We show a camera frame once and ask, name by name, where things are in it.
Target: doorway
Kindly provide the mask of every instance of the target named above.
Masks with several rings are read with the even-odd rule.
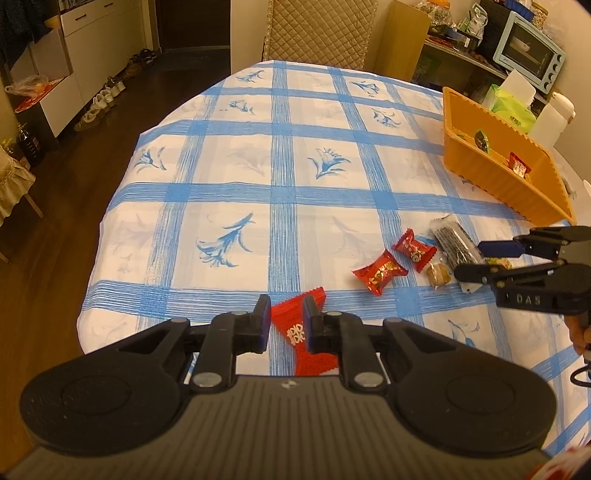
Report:
[[[156,0],[163,51],[230,46],[230,0]]]

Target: cabinet drawer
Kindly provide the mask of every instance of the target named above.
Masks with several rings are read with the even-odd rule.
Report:
[[[64,36],[80,30],[82,27],[98,20],[105,15],[116,12],[128,0],[94,0],[61,16],[61,27]]]

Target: jar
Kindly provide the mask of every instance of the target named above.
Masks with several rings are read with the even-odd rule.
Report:
[[[531,21],[532,25],[538,30],[542,30],[544,28],[546,18],[548,18],[548,11],[540,4],[535,2],[531,3],[531,10],[534,12],[534,19]]]

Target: screw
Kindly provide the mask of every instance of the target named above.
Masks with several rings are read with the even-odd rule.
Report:
[[[373,388],[381,385],[384,382],[382,375],[376,372],[362,372],[355,375],[355,383],[364,388]]]
[[[201,372],[193,377],[193,383],[198,387],[212,388],[222,383],[222,376],[215,372]]]

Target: blue plaid tablecloth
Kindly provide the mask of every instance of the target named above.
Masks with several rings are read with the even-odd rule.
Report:
[[[410,273],[382,297],[351,273],[407,228],[430,241],[429,221],[449,213],[476,242],[529,230],[445,170],[442,120],[440,93],[280,61],[189,100],[140,135],[108,207],[78,320],[82,348],[322,286],[327,309],[405,318],[533,369],[558,398],[547,451],[588,441],[588,393],[569,382],[581,360],[560,317],[500,311],[487,287],[435,291],[398,254]],[[293,350],[273,330],[266,354],[241,356],[238,370],[292,375]]]

